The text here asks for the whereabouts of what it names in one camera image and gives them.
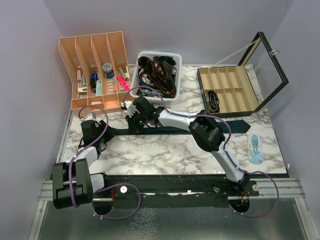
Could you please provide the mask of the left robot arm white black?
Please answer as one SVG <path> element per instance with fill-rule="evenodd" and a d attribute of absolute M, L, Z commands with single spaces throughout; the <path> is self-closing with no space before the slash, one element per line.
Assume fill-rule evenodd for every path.
<path fill-rule="evenodd" d="M 94 193 L 103 198 L 111 190 L 103 173 L 90 174 L 89 165 L 106 149 L 117 130 L 103 120 L 84 120 L 77 153 L 68 161 L 52 166 L 52 200 L 56 209 L 91 203 Z"/>

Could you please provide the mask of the blue round tin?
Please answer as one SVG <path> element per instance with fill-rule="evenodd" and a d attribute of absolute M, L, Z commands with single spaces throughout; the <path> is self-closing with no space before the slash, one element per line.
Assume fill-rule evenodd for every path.
<path fill-rule="evenodd" d="M 104 77 L 107 79 L 112 79 L 114 77 L 114 69 L 111 63 L 107 62 L 102 65 L 102 71 Z"/>

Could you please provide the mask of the orange desk file organizer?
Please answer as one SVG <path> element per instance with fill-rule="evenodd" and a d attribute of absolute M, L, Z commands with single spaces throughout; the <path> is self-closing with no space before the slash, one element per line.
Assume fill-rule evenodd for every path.
<path fill-rule="evenodd" d="M 69 75 L 71 110 L 81 108 L 101 114 L 121 111 L 124 99 L 132 100 L 118 80 L 122 76 L 131 85 L 130 68 L 122 31 L 62 37 L 58 50 Z M 111 63 L 113 78 L 105 78 L 102 65 Z"/>

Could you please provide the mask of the dark green tie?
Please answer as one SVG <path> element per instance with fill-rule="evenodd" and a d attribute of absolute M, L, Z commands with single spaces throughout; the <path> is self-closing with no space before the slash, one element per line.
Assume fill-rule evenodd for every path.
<path fill-rule="evenodd" d="M 230 120 L 226 122 L 232 134 L 245 134 L 251 128 L 251 125 L 244 120 Z M 113 136 L 125 136 L 125 135 L 190 135 L 187 130 L 183 130 L 173 126 L 166 127 L 146 127 L 142 131 L 130 132 L 129 129 L 118 129 L 108 126 L 106 134 L 112 134 Z"/>

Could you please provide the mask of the black tie storage box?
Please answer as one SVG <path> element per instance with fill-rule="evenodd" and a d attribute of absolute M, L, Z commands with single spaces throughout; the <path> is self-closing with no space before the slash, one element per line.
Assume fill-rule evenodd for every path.
<path fill-rule="evenodd" d="M 289 80 L 264 32 L 251 43 L 209 67 L 200 67 L 197 78 L 205 110 L 220 118 L 247 117 L 260 111 Z M 210 113 L 206 95 L 219 98 L 219 112 Z"/>

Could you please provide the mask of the white plastic basket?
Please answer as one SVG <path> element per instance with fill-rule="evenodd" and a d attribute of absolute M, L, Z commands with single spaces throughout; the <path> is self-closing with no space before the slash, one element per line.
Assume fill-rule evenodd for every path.
<path fill-rule="evenodd" d="M 130 95 L 145 97 L 150 103 L 168 105 L 180 96 L 182 56 L 177 53 L 142 51 L 132 75 Z"/>

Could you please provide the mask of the pink highlighter marker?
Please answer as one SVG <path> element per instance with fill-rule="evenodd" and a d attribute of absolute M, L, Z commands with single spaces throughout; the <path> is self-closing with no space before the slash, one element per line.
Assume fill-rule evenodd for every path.
<path fill-rule="evenodd" d="M 128 92 L 130 90 L 130 88 L 129 88 L 128 84 L 126 83 L 125 79 L 121 75 L 118 75 L 117 79 L 120 82 L 120 84 L 122 85 L 122 87 L 124 88 L 124 90 Z"/>

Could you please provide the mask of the rolled patterned tie in box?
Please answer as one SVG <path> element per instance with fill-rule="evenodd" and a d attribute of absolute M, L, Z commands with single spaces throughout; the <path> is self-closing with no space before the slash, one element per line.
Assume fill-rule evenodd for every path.
<path fill-rule="evenodd" d="M 206 103 L 208 106 L 208 111 L 210 113 L 219 113 L 220 112 L 220 100 L 217 93 L 214 90 L 209 90 L 206 95 Z"/>

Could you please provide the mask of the pile of patterned ties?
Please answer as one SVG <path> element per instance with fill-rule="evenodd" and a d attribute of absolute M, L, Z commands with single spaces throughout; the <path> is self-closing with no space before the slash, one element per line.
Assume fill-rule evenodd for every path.
<path fill-rule="evenodd" d="M 138 58 L 138 81 L 140 85 L 157 90 L 164 98 L 174 98 L 177 94 L 177 62 L 172 56 L 147 56 Z"/>

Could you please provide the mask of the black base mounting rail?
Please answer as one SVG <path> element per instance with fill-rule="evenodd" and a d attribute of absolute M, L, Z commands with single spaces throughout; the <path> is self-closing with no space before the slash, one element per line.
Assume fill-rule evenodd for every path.
<path fill-rule="evenodd" d="M 115 185 L 114 207 L 141 208 L 227 208 L 229 200 L 257 197 L 250 180 L 242 191 L 232 188 L 224 174 L 200 175 L 106 175 L 107 187 Z"/>

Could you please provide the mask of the aluminium frame rail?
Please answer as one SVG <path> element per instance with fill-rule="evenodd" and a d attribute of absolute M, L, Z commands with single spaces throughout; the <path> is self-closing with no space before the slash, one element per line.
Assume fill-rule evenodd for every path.
<path fill-rule="evenodd" d="M 245 191 L 247 197 L 251 199 L 264 198 L 275 199 L 279 198 L 304 198 L 306 196 L 302 184 L 297 178 L 275 178 L 271 181 L 268 178 L 255 178 Z M 150 191 L 141 189 L 140 194 L 143 199 L 147 197 L 176 197 L 176 196 L 201 196 L 204 194 L 213 194 L 214 197 L 227 198 L 228 200 L 241 199 L 243 194 L 234 195 L 222 191 L 221 187 L 212 187 L 208 190 L 181 190 L 178 192 L 169 191 Z"/>

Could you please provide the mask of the light blue scissors package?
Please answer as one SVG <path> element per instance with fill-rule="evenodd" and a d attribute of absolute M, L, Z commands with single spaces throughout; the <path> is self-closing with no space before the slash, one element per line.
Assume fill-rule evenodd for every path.
<path fill-rule="evenodd" d="M 254 165 L 261 165 L 265 160 L 262 141 L 257 134 L 247 136 L 247 157 Z"/>

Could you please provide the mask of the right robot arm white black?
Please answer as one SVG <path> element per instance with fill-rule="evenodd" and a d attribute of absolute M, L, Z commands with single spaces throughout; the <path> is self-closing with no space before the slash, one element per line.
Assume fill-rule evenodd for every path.
<path fill-rule="evenodd" d="M 125 119 L 133 133 L 140 133 L 147 124 L 190 132 L 198 147 L 211 153 L 223 168 L 230 191 L 236 196 L 247 191 L 250 177 L 241 169 L 239 162 L 227 148 L 230 136 L 225 138 L 224 130 L 217 122 L 218 117 L 209 115 L 204 110 L 187 114 L 172 111 L 166 106 L 154 107 L 143 96 L 134 101 L 123 101 L 121 108 L 127 110 Z"/>

